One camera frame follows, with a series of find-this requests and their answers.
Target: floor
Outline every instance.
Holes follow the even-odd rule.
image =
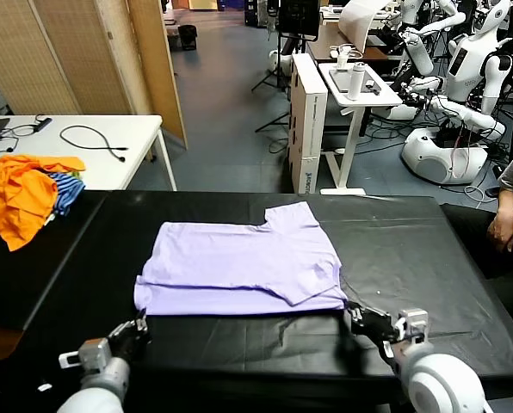
[[[265,29],[248,28],[241,12],[189,12],[176,10],[178,24],[195,24],[197,50],[173,52],[176,84],[180,95],[189,150],[176,139],[168,139],[172,166],[182,191],[291,192],[290,178],[283,161],[287,130],[276,126],[263,133],[253,131],[288,110],[280,91],[251,87],[266,73],[268,53],[275,48]],[[502,119],[509,131],[512,123]],[[335,102],[329,102],[327,124],[346,122]],[[344,146],[343,135],[324,138],[324,146]],[[358,151],[403,142],[362,138]],[[373,195],[434,196],[449,202],[475,207],[477,202],[464,194],[439,189],[412,175],[401,163],[401,146],[355,157],[349,186],[364,188]],[[482,188],[495,186],[487,169]],[[331,188],[333,181],[325,163],[320,164],[318,188]],[[157,163],[143,162],[130,185],[132,189],[170,190]],[[495,202],[480,207],[495,210]],[[494,400],[496,412],[513,413],[513,399]]]

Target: black table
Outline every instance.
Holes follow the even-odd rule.
[[[308,201],[331,238],[350,298],[392,314],[424,308],[437,351],[468,363],[487,397],[513,396],[513,322],[436,202],[417,197],[109,194],[9,364],[25,380],[34,371],[38,380],[63,381],[64,395],[73,391],[77,374],[58,371],[58,354],[107,334],[135,313],[134,278],[165,220],[261,224],[266,207],[299,200]],[[367,339],[360,340],[365,378],[350,371],[338,351],[345,330],[339,313],[150,317],[149,325],[153,341],[133,368],[133,410],[213,400],[346,406],[400,395],[397,380]]]
[[[74,250],[105,192],[85,191],[67,219],[55,219],[31,243],[10,253],[0,238],[0,327],[26,330],[38,306]]]

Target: white table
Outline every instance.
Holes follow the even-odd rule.
[[[394,93],[388,84],[386,84],[369,65],[366,66],[366,71],[375,81],[375,84],[380,87],[380,93],[378,95],[374,93],[361,93],[357,100],[351,101],[346,93],[341,93],[331,77],[330,70],[335,69],[336,66],[337,64],[335,63],[323,63],[319,65],[318,68],[338,105],[344,107],[344,109],[341,110],[341,114],[346,115],[352,113],[352,121],[350,122],[349,134],[346,139],[344,151],[341,151],[343,154],[341,168],[339,169],[337,160],[335,159],[335,155],[339,154],[339,151],[328,151],[325,153],[325,158],[331,174],[333,175],[336,188],[322,189],[322,194],[347,194],[347,192],[349,192],[346,188],[346,182],[349,179],[350,167],[354,159],[356,142],[358,141],[358,134],[362,126],[362,118],[365,109],[381,106],[398,106],[402,103],[398,95]]]
[[[333,10],[337,10],[337,13],[329,10],[329,6],[321,6],[319,12],[322,15],[322,24],[335,23],[341,18],[341,11],[343,6],[333,6]]]
[[[51,115],[52,122],[40,132],[19,139],[14,155],[25,154],[40,157],[78,157],[86,166],[81,177],[87,189],[116,190],[126,189],[145,154],[156,146],[158,160],[167,173],[172,189],[176,191],[176,182],[170,166],[169,154],[161,132],[161,116],[158,115]],[[6,127],[33,124],[34,116],[0,116],[10,118]],[[112,147],[125,146],[127,151],[115,151],[124,157],[120,162],[107,150],[87,150],[76,148],[59,137],[59,133],[71,125],[90,126],[103,133]],[[17,130],[18,134],[28,129]],[[65,132],[65,136],[77,145],[105,146],[102,137],[87,129],[74,128]],[[13,139],[0,141],[0,150],[13,146]]]

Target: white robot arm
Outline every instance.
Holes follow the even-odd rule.
[[[444,79],[440,76],[414,77],[408,85],[408,91],[439,90],[443,85]]]
[[[427,340],[429,315],[401,311],[392,327],[388,313],[349,303],[352,332],[367,336],[399,377],[417,413],[491,413],[477,374],[460,359],[434,352]]]
[[[505,133],[505,126],[489,114],[479,113],[467,106],[450,101],[446,96],[434,96],[430,100],[429,109],[442,112],[448,117],[457,118],[472,131],[497,139]]]
[[[62,368],[81,366],[86,375],[81,390],[68,398],[58,413],[123,413],[129,363],[149,340],[145,311],[141,311],[107,337],[88,340],[78,351],[61,354]]]
[[[480,108],[482,114],[491,114],[494,110],[504,80],[511,70],[511,65],[510,56],[490,56],[486,59],[483,66],[486,85],[482,93]]]
[[[436,2],[447,15],[453,16],[457,14],[457,7],[451,0],[437,0]],[[422,4],[423,0],[404,0],[401,6],[402,22],[409,26],[417,24],[417,12],[421,9]]]
[[[428,24],[419,30],[416,30],[415,28],[407,28],[401,34],[402,40],[405,43],[405,47],[408,54],[410,55],[411,61],[422,76],[430,74],[434,69],[433,63],[430,60],[430,56],[427,53],[427,49],[423,44],[422,38],[433,33],[437,33],[446,28],[451,28],[458,24],[462,24],[466,19],[465,13],[458,12],[455,4],[451,0],[438,0],[438,5],[444,12],[446,12],[448,17],[437,22],[432,22],[431,24]],[[413,18],[411,17],[412,13],[413,9],[410,11],[410,17],[408,20]],[[402,16],[404,19],[404,9],[402,9]]]

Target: trash can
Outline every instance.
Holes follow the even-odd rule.
[[[191,24],[185,24],[178,28],[180,42],[183,50],[195,50],[197,48],[197,28]]]

